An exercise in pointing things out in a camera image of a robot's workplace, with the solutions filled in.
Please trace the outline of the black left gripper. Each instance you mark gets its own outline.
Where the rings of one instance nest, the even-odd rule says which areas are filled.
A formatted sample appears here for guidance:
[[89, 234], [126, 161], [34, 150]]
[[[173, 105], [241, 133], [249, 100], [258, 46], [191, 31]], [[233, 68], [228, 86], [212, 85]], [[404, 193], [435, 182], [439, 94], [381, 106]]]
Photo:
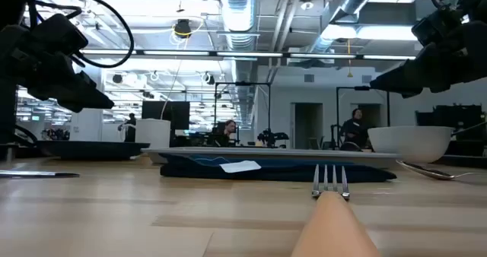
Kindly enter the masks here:
[[71, 24], [42, 23], [32, 30], [8, 25], [1, 31], [1, 77], [28, 89], [39, 100], [53, 98], [72, 112], [112, 108], [84, 71], [76, 73], [69, 56], [87, 44]]

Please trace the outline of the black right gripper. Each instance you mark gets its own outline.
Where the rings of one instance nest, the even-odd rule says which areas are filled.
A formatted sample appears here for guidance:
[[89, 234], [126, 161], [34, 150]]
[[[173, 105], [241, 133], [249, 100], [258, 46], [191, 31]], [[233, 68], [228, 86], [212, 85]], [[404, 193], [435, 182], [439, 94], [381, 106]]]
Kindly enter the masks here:
[[470, 21], [449, 33], [438, 44], [422, 51], [422, 60], [406, 60], [370, 82], [377, 90], [391, 90], [403, 98], [448, 90], [451, 85], [486, 77], [486, 23]]

